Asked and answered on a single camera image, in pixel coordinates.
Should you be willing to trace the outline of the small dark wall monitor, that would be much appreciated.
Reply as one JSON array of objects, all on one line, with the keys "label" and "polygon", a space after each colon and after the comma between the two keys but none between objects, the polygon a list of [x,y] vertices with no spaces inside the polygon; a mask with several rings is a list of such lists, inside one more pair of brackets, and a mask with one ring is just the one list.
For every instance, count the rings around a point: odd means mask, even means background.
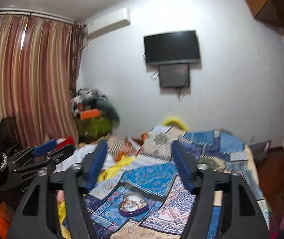
[{"label": "small dark wall monitor", "polygon": [[190,68],[188,64],[160,65],[158,70],[161,88],[183,88],[190,86]]}]

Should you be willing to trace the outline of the black wall television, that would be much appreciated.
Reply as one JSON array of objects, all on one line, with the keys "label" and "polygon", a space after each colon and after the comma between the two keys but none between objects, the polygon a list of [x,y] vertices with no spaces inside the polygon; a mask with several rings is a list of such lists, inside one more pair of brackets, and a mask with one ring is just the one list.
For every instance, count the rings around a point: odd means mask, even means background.
[{"label": "black wall television", "polygon": [[143,43],[148,65],[196,63],[201,60],[194,30],[145,36]]}]

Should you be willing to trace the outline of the blue patchwork bedspread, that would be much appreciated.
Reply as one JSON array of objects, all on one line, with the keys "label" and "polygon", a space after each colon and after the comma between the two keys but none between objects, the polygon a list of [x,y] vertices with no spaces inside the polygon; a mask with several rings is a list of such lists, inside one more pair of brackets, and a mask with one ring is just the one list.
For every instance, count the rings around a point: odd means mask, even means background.
[{"label": "blue patchwork bedspread", "polygon": [[[256,167],[248,145],[221,129],[186,132],[180,144],[199,162],[213,170],[240,171],[253,192],[265,219],[269,219],[266,200],[259,188]],[[126,171],[102,200],[84,197],[98,238],[179,238],[190,216],[195,196],[183,186],[171,158],[166,164]],[[149,210],[124,217],[118,206],[127,192],[144,194]]]}]

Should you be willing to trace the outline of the yellow cloth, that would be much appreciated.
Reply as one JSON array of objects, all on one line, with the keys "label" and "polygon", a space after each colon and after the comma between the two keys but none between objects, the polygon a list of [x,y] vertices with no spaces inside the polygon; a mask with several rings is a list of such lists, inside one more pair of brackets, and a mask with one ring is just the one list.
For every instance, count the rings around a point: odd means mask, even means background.
[{"label": "yellow cloth", "polygon": [[[123,139],[107,135],[108,152],[113,157],[115,165],[106,170],[101,170],[96,187],[89,193],[93,199],[102,200],[120,181],[121,176],[129,170],[145,166],[154,166],[169,163],[171,156],[171,142],[181,139],[186,133],[187,127],[178,122],[178,119],[169,118],[162,126],[156,126],[141,138],[141,144],[130,137]],[[64,200],[64,192],[57,194],[58,220],[62,231],[62,237],[71,238],[67,228],[67,213]]]}]

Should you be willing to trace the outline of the striped red-gold curtain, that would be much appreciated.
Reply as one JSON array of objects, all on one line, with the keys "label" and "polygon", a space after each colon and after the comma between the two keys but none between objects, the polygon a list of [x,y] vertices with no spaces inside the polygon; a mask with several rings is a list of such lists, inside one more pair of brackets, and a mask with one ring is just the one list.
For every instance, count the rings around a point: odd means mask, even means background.
[{"label": "striped red-gold curtain", "polygon": [[22,145],[79,140],[70,103],[84,34],[80,21],[0,15],[0,118],[15,117]]}]

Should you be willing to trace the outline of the orange shoe box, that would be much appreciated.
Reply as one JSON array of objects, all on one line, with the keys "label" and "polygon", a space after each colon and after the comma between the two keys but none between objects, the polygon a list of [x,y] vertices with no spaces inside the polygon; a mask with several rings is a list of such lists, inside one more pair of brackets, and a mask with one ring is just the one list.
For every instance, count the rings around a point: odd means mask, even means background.
[{"label": "orange shoe box", "polygon": [[80,119],[91,119],[91,118],[97,118],[101,114],[101,111],[99,109],[92,109],[92,110],[85,110],[80,112]]}]

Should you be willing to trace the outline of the pile of clothes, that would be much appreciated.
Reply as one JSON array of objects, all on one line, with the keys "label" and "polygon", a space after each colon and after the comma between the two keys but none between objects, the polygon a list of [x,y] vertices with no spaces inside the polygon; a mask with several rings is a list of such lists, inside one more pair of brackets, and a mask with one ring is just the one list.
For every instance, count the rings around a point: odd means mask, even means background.
[{"label": "pile of clothes", "polygon": [[79,120],[81,111],[99,109],[100,116],[107,117],[111,121],[120,121],[117,111],[108,101],[107,96],[97,89],[79,89],[76,96],[71,99],[70,105],[73,117]]}]

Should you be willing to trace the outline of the red and white box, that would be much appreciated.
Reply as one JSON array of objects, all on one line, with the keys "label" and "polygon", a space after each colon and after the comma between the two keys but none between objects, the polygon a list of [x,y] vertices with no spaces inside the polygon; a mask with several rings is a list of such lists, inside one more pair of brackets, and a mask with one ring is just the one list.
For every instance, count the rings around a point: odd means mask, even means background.
[{"label": "red and white box", "polygon": [[67,145],[75,145],[74,139],[71,136],[65,136],[64,138],[59,138],[56,140],[55,150],[59,150]]}]

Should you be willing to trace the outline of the green patterned storage bin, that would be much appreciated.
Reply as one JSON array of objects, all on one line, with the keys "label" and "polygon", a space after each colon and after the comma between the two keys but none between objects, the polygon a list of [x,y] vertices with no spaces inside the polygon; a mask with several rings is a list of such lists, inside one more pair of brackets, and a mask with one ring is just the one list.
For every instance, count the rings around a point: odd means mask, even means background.
[{"label": "green patterned storage bin", "polygon": [[112,121],[106,117],[78,120],[76,123],[79,136],[94,140],[107,135],[113,129]]}]

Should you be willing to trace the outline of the white wall air conditioner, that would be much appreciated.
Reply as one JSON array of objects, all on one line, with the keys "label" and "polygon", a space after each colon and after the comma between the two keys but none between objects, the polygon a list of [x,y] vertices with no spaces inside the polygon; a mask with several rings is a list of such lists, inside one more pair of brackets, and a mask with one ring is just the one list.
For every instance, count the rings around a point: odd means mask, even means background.
[{"label": "white wall air conditioner", "polygon": [[122,8],[90,21],[87,24],[87,37],[94,39],[130,24],[130,11]]}]

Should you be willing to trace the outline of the white cloth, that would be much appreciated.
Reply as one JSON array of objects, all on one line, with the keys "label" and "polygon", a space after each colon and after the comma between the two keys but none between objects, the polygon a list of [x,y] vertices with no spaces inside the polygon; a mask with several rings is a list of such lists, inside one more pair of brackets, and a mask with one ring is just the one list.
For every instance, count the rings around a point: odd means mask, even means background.
[{"label": "white cloth", "polygon": [[[56,168],[54,170],[54,173],[66,171],[69,167],[71,167],[73,164],[81,164],[83,159],[87,154],[91,154],[96,149],[97,145],[88,144],[80,149],[76,149],[74,151],[74,154],[70,157],[68,157],[66,160],[62,161],[61,163],[56,165]],[[111,168],[115,165],[115,161],[110,153],[107,153],[105,162],[103,163],[102,170],[106,170],[108,168]]]}]

